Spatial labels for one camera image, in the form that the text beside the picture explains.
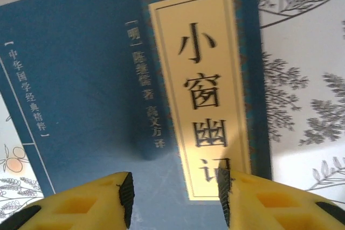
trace decorative border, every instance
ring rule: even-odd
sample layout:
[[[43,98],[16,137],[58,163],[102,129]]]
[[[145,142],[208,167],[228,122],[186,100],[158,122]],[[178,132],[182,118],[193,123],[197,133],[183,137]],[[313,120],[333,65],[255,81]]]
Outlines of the decorative border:
[[[154,30],[152,28],[151,17],[149,13],[149,4],[159,2],[159,1],[162,1],[162,0],[143,0],[142,8],[143,8],[143,14],[144,14],[144,22],[147,27],[148,38],[150,41],[151,50],[153,54],[153,60],[154,60],[155,69],[156,69],[155,72],[158,76],[158,83],[160,85],[161,95],[164,100],[164,108],[165,108],[165,114],[167,114],[169,131],[170,131],[171,137],[176,142],[173,120],[171,118],[171,113],[170,113],[170,108],[169,108],[169,103],[168,103],[167,91],[165,88],[164,77],[163,77],[161,64],[160,64],[160,60],[158,56]],[[241,64],[242,80],[243,80],[243,88],[244,88],[244,99],[245,99],[244,103],[245,103],[245,110],[246,110],[247,133],[248,133],[249,148],[250,148],[251,171],[252,171],[252,174],[256,175],[257,174],[256,143],[255,143],[255,139],[252,133],[253,113],[252,113],[251,96],[250,96],[248,58],[247,58],[247,53],[246,53],[245,32],[244,32],[243,15],[242,15],[242,1],[234,0],[234,5],[235,5],[235,13],[236,13],[240,64]]]

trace blue book cover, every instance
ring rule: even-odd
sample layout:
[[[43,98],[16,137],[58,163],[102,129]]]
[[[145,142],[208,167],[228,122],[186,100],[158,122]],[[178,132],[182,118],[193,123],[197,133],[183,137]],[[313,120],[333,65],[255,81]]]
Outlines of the blue book cover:
[[[0,31],[45,196],[131,171],[131,229],[226,229],[218,164],[271,177],[257,0],[21,0]]]

